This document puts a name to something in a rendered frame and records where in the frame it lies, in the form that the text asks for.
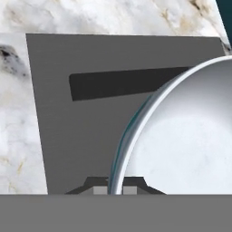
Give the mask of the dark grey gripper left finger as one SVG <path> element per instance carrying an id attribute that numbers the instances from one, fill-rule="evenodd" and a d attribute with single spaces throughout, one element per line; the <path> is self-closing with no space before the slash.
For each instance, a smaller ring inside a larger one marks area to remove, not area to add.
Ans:
<path id="1" fill-rule="evenodd" d="M 67 195 L 107 195 L 108 178 L 107 177 L 88 177 L 82 186 L 75 188 Z"/>

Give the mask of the grey sink basin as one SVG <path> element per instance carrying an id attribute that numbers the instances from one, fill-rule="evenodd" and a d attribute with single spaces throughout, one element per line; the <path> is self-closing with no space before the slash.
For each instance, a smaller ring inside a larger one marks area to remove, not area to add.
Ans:
<path id="1" fill-rule="evenodd" d="M 28 34 L 47 188 L 106 177 L 123 131 L 162 84 L 223 55 L 217 37 Z"/>

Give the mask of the white bowl with teal rim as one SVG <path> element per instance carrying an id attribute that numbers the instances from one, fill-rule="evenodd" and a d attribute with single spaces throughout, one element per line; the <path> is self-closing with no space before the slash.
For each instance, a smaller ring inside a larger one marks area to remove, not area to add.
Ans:
<path id="1" fill-rule="evenodd" d="M 153 93 L 126 128 L 109 193 L 143 177 L 167 195 L 232 195 L 232 55 L 189 69 Z"/>

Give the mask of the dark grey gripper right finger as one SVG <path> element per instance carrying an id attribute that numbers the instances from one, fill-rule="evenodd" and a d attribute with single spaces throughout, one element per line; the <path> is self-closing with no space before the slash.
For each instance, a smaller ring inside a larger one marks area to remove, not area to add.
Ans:
<path id="1" fill-rule="evenodd" d="M 162 195 L 162 192 L 148 186 L 143 177 L 125 177 L 122 185 L 123 195 Z"/>

